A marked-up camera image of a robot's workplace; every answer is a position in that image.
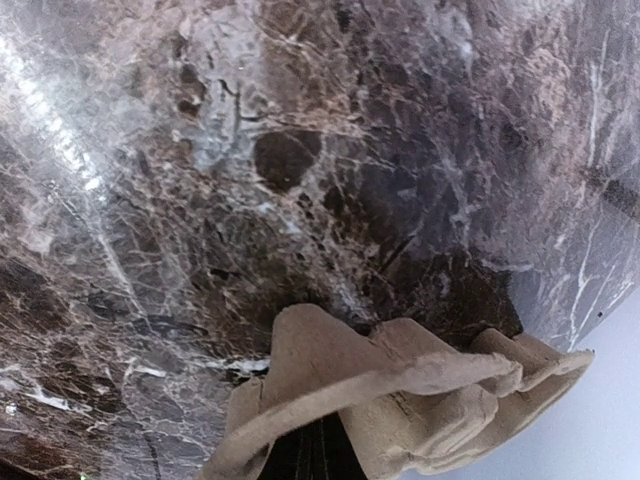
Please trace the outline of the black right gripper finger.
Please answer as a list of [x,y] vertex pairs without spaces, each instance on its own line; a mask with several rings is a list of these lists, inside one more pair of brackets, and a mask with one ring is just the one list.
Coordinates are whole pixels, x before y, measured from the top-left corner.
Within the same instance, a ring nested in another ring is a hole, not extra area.
[[262,480],[364,480],[339,417],[323,417],[279,438]]

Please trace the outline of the brown cardboard cup carrier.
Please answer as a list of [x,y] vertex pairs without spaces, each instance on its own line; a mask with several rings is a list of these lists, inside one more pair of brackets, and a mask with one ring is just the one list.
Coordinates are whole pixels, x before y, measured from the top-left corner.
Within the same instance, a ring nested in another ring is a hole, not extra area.
[[410,318],[361,335],[313,304],[274,319],[265,377],[236,387],[203,479],[262,479],[275,442],[339,417],[365,479],[436,475],[480,460],[534,423],[590,367],[590,350],[486,329],[460,352]]

